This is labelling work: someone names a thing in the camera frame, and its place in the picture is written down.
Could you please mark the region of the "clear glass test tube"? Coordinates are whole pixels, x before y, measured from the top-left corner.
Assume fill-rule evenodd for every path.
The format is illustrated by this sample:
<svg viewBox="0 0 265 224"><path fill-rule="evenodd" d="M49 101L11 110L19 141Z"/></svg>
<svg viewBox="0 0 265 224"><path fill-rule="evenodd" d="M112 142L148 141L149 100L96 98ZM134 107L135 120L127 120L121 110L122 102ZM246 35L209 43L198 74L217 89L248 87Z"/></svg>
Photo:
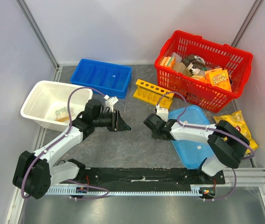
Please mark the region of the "clear glass test tube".
<svg viewBox="0 0 265 224"><path fill-rule="evenodd" d="M155 149L156 149L156 140L154 141L154 146L153 146L153 155L155 153Z"/></svg>

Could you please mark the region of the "clear glass pipette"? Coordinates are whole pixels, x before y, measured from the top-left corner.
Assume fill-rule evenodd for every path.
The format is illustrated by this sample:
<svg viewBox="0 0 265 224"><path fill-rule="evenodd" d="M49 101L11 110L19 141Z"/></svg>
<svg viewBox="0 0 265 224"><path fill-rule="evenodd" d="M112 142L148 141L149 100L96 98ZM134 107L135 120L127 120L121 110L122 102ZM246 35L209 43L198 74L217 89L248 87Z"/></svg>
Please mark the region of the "clear glass pipette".
<svg viewBox="0 0 265 224"><path fill-rule="evenodd" d="M115 75L111 75L110 76L110 78L109 78L109 81L108 81L108 87L109 88L112 88L112 85L113 85L113 83L114 83L114 81L115 81Z"/></svg>

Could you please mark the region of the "tan rubber band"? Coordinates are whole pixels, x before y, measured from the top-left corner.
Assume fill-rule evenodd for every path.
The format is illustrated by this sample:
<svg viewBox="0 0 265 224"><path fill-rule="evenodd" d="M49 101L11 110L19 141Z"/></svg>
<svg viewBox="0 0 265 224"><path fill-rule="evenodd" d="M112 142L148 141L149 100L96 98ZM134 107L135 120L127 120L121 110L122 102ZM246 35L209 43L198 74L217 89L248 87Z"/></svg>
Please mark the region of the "tan rubber band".
<svg viewBox="0 0 265 224"><path fill-rule="evenodd" d="M69 117L64 117L64 118L61 118L61 119L58 119L58 118L55 119L55 121L57 121L57 122L64 122L64 121L67 121L67 120L69 120Z"/></svg>

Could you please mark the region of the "clear bag of swabs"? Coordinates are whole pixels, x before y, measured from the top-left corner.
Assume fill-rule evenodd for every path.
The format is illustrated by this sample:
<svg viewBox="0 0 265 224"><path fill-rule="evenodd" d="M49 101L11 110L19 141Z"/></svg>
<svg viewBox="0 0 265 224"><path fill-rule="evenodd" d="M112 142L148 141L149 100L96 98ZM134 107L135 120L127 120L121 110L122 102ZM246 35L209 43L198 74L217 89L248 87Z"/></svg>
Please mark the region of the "clear bag of swabs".
<svg viewBox="0 0 265 224"><path fill-rule="evenodd" d="M56 118L58 119L61 119L61 118L64 118L64 117L69 117L69 113L68 113L68 108L67 107L63 107L59 110L56 110L55 111L55 115L56 115Z"/></svg>

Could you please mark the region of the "yellow Lays chips bag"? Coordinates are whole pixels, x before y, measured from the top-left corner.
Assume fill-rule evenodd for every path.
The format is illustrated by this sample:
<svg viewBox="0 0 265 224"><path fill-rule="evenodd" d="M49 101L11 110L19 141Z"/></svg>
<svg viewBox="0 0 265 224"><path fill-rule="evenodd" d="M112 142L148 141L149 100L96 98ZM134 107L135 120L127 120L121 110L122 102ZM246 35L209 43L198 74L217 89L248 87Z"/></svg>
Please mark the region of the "yellow Lays chips bag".
<svg viewBox="0 0 265 224"><path fill-rule="evenodd" d="M230 115L227 114L221 116L214 116L213 118L217 124L220 120L225 120L229 122L249 141L249 146L253 151L255 151L259 147L256 141L253 139L241 111L234 112Z"/></svg>

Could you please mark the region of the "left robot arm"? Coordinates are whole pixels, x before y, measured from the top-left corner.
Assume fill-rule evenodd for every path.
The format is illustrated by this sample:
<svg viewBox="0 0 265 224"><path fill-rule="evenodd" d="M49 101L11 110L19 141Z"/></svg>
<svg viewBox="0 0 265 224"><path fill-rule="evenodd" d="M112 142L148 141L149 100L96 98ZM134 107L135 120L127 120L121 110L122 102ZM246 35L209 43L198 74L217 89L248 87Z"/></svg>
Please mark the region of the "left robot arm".
<svg viewBox="0 0 265 224"><path fill-rule="evenodd" d="M110 132L131 130L121 118L119 110L109 109L103 112L102 107L99 100L89 100L84 111L58 137L34 152L24 151L20 154L13 185L21 190L24 199L40 199L52 185L63 181L82 183L86 177L84 164L75 159L62 165L55 163L71 148L89 137L97 127L105 127Z"/></svg>

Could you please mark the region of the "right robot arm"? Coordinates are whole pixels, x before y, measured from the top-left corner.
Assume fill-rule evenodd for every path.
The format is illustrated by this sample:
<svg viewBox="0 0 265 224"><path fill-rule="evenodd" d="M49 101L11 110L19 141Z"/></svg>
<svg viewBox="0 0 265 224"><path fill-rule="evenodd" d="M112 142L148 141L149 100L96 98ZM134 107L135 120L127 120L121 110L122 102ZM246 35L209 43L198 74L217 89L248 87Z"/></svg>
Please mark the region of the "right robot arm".
<svg viewBox="0 0 265 224"><path fill-rule="evenodd" d="M164 121L152 113L143 123L152 131L154 139L190 140L209 145L214 155L204 159L196 175L204 184L224 168L237 169L249 149L249 140L225 120L215 125L197 125L178 119Z"/></svg>

